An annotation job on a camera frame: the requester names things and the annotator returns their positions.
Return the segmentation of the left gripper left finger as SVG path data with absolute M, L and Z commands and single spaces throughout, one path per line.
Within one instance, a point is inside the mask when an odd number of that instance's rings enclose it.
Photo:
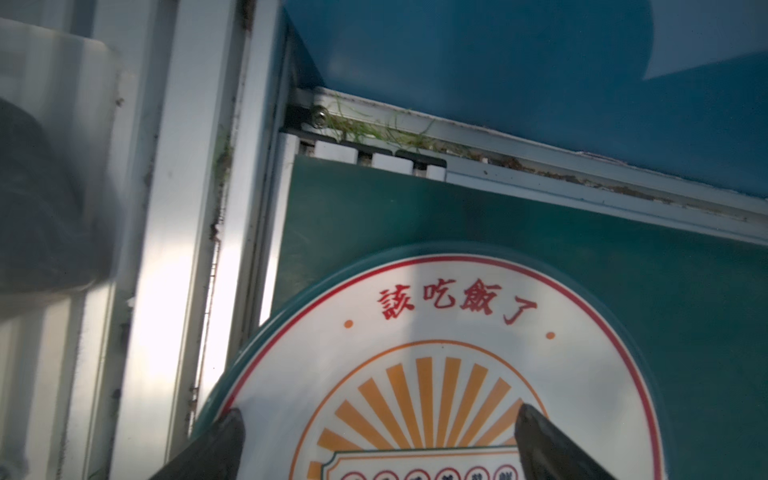
M 150 479 L 236 479 L 244 443 L 242 414 L 238 409 L 230 410 Z

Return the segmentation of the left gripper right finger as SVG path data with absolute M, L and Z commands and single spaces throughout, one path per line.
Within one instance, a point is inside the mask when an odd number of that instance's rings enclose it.
M 521 405 L 514 438 L 525 479 L 615 479 L 533 405 Z

